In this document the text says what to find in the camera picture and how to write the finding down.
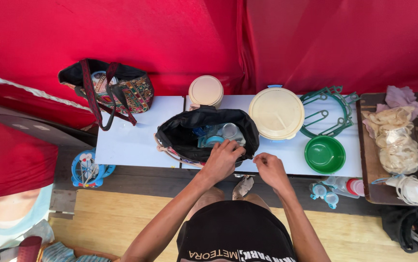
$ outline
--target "plastic bag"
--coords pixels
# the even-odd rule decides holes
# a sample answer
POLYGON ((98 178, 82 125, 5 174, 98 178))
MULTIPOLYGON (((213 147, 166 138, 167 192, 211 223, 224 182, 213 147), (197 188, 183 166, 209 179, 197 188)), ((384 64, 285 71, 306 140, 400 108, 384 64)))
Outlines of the plastic bag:
POLYGON ((363 113, 380 148, 383 168, 393 174, 412 174, 418 170, 418 144, 411 138, 412 106, 402 106, 379 113, 363 113))

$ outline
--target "bag strap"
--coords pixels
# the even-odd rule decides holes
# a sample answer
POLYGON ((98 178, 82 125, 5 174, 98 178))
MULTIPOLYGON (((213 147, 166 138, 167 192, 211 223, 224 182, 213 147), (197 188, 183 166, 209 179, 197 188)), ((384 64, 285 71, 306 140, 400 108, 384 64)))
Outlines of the bag strap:
MULTIPOLYGON (((77 95, 77 96, 79 96, 79 97, 82 97, 82 98, 86 98, 86 99, 88 99, 88 98, 87 98, 87 96, 84 94, 84 92, 82 92, 82 91, 81 91, 81 89, 82 89, 82 88, 83 88, 83 87, 81 87, 81 86, 75 86, 75 93, 76 93, 76 95, 77 95)), ((106 111, 107 113, 109 113, 109 115, 111 115, 111 114, 113 113, 112 109, 108 108, 107 106, 105 106, 105 105, 103 105, 103 104, 99 104, 99 103, 98 103, 98 105, 99 105, 99 107, 100 107, 102 110, 104 110, 104 111, 106 111)), ((114 116, 116 116, 116 117, 118 117, 118 118, 121 118, 121 119, 123 119, 124 121, 128 121, 128 118, 127 118, 126 116, 124 116, 124 115, 120 114, 120 113, 119 113, 119 112, 117 112, 117 111, 115 111, 114 116)))
POLYGON ((128 107, 128 103, 126 102, 125 94, 123 93, 122 89, 118 85, 113 85, 110 87, 112 94, 120 101, 121 104, 126 109, 126 113, 128 114, 128 119, 126 121, 132 123, 133 125, 136 125, 137 121, 134 118, 134 116, 131 114, 130 108, 128 107))
POLYGON ((85 97, 88 100, 89 103, 89 107, 91 108, 91 111, 93 112, 96 121, 98 122, 99 127, 104 130, 107 131, 110 129, 110 127, 112 126, 112 121, 113 121, 113 117, 114 116, 118 116, 119 118, 125 120, 125 121, 129 121, 132 123, 132 125, 136 125, 136 119, 131 115, 130 110, 128 109, 128 117, 123 116, 122 114, 120 114, 119 112, 117 112, 117 104, 115 103, 115 99, 113 97, 113 93, 110 87, 110 81, 112 80, 113 76, 115 75, 115 72, 117 71, 117 68, 119 66, 119 63, 116 62, 112 62, 109 64, 109 67, 107 68, 106 71, 106 92, 107 95, 111 98, 112 103, 113 103, 113 109, 108 108, 107 106, 103 105, 103 104, 99 104, 96 100, 96 92, 94 90, 94 86, 93 83, 91 81, 91 72, 89 70, 89 64, 88 64, 89 59, 83 59, 80 61, 81 64, 81 69, 83 71, 83 88, 85 90, 85 94, 84 95, 81 92, 81 87, 75 87, 75 92, 77 93, 77 95, 81 96, 81 97, 85 97), (102 114, 100 109, 105 110, 107 113, 110 114, 110 117, 107 121, 106 126, 102 125, 102 114))
POLYGON ((194 166, 194 167, 197 167, 197 168, 203 168, 204 166, 203 165, 201 165, 201 164, 194 164, 194 163, 188 163, 188 162, 185 162, 185 161, 183 161, 183 160, 181 160, 181 159, 179 159, 179 158, 176 158, 176 157, 174 157, 171 153, 169 153, 168 152, 168 148, 166 148, 166 147, 164 147, 160 142, 159 142, 159 140, 157 139, 157 137, 155 136, 155 133, 154 133, 154 140, 155 140, 155 142, 157 143, 157 151, 159 151, 159 152, 165 152, 169 157, 171 157, 171 158, 173 158, 173 159, 175 159, 175 160, 177 160, 178 162, 180 162, 180 163, 182 163, 182 164, 188 164, 188 165, 191 165, 191 166, 194 166))

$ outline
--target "fingers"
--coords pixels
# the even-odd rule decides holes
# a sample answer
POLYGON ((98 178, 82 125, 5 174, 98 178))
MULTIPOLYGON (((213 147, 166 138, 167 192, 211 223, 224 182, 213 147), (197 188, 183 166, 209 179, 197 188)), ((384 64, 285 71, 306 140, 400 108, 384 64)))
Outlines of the fingers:
POLYGON ((215 145, 212 148, 212 151, 217 150, 217 148, 219 148, 219 147, 220 147, 220 143, 219 142, 215 143, 215 145))
POLYGON ((258 156, 259 156, 259 155, 257 155, 257 156, 254 158, 253 162, 254 162, 254 164, 256 164, 257 169, 258 169, 258 170, 261 170, 261 169, 262 169, 262 168, 264 168, 266 165, 264 164, 263 159, 262 159, 262 158, 259 158, 258 156))
POLYGON ((236 156, 236 158, 241 157, 246 153, 246 149, 242 146, 239 146, 235 151, 233 151, 233 155, 236 156))
POLYGON ((222 142, 222 144, 220 145, 221 149, 224 149, 227 147, 227 145, 230 143, 230 140, 226 139, 222 142))
POLYGON ((259 155, 257 155, 257 156, 254 158, 253 162, 255 163, 255 160, 256 160, 257 158, 260 158, 260 159, 262 159, 262 160, 268 160, 268 158, 270 158, 270 157, 274 157, 274 155, 271 155, 271 154, 268 154, 268 153, 260 153, 259 155))
POLYGON ((232 140, 232 141, 229 141, 229 144, 225 148, 231 152, 235 148, 239 148, 239 147, 240 147, 240 144, 238 144, 238 142, 236 142, 235 140, 232 140))

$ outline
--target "white rope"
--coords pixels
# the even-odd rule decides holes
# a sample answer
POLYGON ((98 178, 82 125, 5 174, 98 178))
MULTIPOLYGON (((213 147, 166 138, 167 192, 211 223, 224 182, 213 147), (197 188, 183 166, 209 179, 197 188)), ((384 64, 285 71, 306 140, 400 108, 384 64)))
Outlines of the white rope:
POLYGON ((406 195, 405 187, 411 181, 418 182, 418 179, 416 178, 415 175, 403 176, 403 178, 400 181, 398 181, 398 183, 396 184, 396 193, 398 194, 398 198, 403 200, 406 204, 408 204, 408 205, 418 205, 418 203, 413 202, 406 195))
POLYGON ((9 84, 9 85, 12 85, 14 87, 18 87, 18 88, 24 89, 25 91, 28 91, 28 92, 32 93, 33 95, 35 95, 37 97, 47 98, 47 99, 50 99, 50 100, 54 100, 55 102, 59 102, 59 103, 66 104, 66 105, 70 105, 70 106, 76 107, 76 108, 81 108, 81 109, 88 110, 89 112, 91 112, 91 109, 89 107, 82 106, 82 105, 77 104, 77 103, 75 103, 73 101, 70 101, 70 100, 66 100, 66 99, 62 99, 62 98, 58 98, 58 97, 54 97, 54 96, 48 95, 46 92, 41 91, 41 90, 38 90, 38 89, 35 89, 35 88, 31 88, 31 87, 27 87, 27 86, 24 86, 24 85, 20 85, 20 84, 17 84, 17 83, 8 81, 8 80, 4 80, 2 78, 0 78, 0 84, 9 84))

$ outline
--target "cream plastic lid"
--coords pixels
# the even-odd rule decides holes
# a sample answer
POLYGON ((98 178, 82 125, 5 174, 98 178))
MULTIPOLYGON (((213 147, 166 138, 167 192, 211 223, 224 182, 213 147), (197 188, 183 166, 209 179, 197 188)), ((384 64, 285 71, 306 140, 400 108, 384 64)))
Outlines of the cream plastic lid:
POLYGON ((189 99, 193 104, 216 105, 222 98, 222 83, 211 75, 202 75, 189 86, 189 99))
POLYGON ((304 122, 304 106, 288 89, 273 87, 259 92, 249 105, 249 116, 267 139, 292 139, 304 122))

